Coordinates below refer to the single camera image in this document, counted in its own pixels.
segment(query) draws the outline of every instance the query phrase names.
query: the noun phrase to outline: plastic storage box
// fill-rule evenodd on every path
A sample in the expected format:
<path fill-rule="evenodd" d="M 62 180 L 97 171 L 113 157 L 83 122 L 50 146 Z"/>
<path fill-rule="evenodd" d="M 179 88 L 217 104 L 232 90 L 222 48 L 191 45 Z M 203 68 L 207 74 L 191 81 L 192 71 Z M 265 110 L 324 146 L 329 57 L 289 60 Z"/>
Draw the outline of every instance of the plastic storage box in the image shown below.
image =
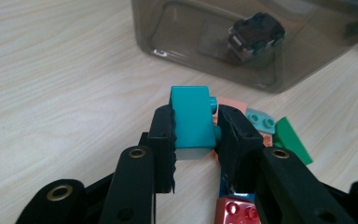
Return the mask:
<path fill-rule="evenodd" d="M 358 43 L 358 0 L 132 0 L 149 54 L 285 91 Z"/>

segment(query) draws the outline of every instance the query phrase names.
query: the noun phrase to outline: table surface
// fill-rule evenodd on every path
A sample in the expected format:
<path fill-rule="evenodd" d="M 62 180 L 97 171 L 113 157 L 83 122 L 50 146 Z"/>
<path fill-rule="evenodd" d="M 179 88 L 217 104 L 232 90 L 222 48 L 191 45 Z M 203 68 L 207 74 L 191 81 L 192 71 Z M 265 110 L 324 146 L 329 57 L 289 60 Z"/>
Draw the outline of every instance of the table surface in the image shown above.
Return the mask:
<path fill-rule="evenodd" d="M 115 171 L 172 85 L 287 116 L 323 182 L 358 180 L 358 46 L 281 94 L 269 94 L 144 54 L 131 2 L 0 0 L 0 223 L 14 223 L 46 184 L 86 186 Z M 158 195 L 158 223 L 213 223 L 219 164 L 176 163 L 175 194 Z"/>

